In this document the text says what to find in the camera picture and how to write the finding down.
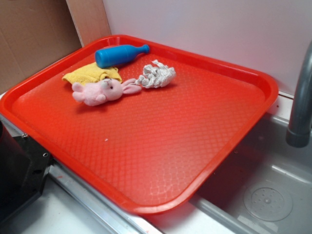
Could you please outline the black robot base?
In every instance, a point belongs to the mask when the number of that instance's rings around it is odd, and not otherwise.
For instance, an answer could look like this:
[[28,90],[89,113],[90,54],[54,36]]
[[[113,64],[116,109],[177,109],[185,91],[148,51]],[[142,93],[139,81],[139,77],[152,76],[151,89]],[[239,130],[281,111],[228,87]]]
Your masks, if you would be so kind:
[[37,200],[52,156],[30,136],[11,136],[0,124],[0,222]]

